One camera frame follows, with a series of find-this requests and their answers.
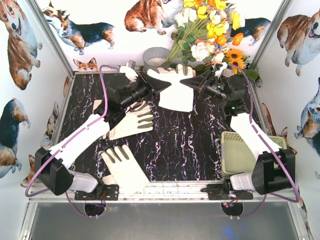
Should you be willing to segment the work glove with grey band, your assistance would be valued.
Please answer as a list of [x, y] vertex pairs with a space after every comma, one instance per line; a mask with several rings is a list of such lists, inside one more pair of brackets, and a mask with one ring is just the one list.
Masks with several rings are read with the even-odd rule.
[[193, 110], [194, 90], [180, 83], [181, 80], [195, 76], [196, 72], [190, 66], [178, 64], [176, 68], [169, 68], [168, 70], [159, 67], [157, 72], [148, 69], [147, 74], [152, 78], [171, 83], [169, 87], [160, 92], [159, 107], [187, 113]]

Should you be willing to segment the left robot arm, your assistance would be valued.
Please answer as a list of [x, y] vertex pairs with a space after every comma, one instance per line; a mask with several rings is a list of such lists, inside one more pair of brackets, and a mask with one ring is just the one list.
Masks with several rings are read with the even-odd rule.
[[111, 88], [102, 82], [103, 99], [88, 119], [60, 143], [35, 153], [35, 177], [56, 196], [77, 191], [85, 198], [99, 199], [107, 188], [103, 181], [70, 167], [103, 135], [117, 139], [151, 131], [153, 115], [144, 98], [155, 97], [171, 86], [144, 72], [139, 72], [132, 83], [123, 73], [111, 73], [108, 80], [120, 86]]

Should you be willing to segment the work glove under left arm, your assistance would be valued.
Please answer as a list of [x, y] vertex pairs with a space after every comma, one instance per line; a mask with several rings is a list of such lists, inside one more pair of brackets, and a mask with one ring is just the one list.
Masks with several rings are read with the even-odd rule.
[[102, 115], [104, 112], [105, 102], [104, 100], [97, 99], [93, 102], [93, 113]]

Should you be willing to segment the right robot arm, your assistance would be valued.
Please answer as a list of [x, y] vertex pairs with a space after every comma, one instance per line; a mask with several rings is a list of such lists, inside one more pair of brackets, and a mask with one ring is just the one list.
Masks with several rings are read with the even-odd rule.
[[250, 92], [246, 75], [232, 75], [221, 85], [213, 71], [180, 81], [197, 91], [199, 96], [209, 95], [221, 101], [221, 116], [230, 128], [244, 141], [255, 159], [252, 172], [240, 172], [229, 177], [235, 191], [251, 191], [260, 195], [276, 196], [278, 191], [292, 188], [299, 195], [295, 181], [296, 156], [290, 149], [284, 149], [256, 124], [253, 107], [243, 101]]

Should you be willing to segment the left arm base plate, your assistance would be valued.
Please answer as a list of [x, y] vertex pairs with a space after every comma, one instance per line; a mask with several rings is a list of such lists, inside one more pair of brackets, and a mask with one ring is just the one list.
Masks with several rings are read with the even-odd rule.
[[74, 199], [76, 201], [117, 201], [120, 187], [117, 184], [98, 185], [92, 192], [76, 191]]

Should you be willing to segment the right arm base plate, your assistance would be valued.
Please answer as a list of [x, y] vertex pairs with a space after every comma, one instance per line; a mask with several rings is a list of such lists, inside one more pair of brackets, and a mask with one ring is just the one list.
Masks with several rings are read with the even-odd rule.
[[253, 194], [245, 190], [226, 190], [222, 184], [208, 184], [206, 190], [209, 200], [252, 200]]

